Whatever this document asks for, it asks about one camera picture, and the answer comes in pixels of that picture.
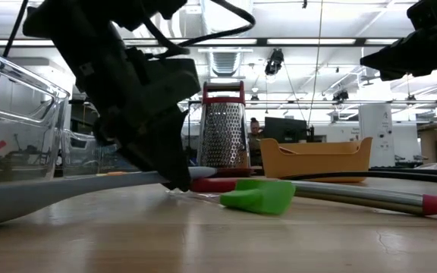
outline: metal grater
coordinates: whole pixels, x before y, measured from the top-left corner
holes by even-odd
[[[238,91],[240,97],[209,98],[208,93]],[[214,168],[249,168],[244,86],[205,85],[198,163]]]

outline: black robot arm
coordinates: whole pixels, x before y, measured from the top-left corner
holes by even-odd
[[[99,112],[94,133],[116,143],[142,171],[158,171],[188,190],[190,174],[181,144],[187,115],[177,102],[200,91],[191,59],[148,58],[126,48],[112,22],[135,30],[159,12],[170,18],[186,0],[45,0],[29,8],[27,36],[51,39]]]
[[[405,74],[425,76],[437,70],[437,0],[421,0],[407,10],[415,31],[379,52],[360,59],[360,64],[380,71],[382,80]]]

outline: person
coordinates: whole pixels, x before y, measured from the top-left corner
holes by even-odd
[[[250,165],[261,166],[263,159],[261,157],[261,147],[259,141],[264,138],[263,129],[260,127],[256,118],[250,119],[250,133],[249,139],[249,153],[250,153]]]

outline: yellow basket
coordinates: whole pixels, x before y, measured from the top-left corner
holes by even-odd
[[[291,177],[339,171],[368,171],[372,137],[347,143],[288,143],[260,141],[265,175]],[[317,182],[362,182],[365,177],[314,179]]]

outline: desk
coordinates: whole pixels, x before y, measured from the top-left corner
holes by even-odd
[[[437,184],[369,179],[437,194]],[[0,227],[0,272],[437,273],[437,218],[296,198],[281,217],[159,185],[78,196]]]

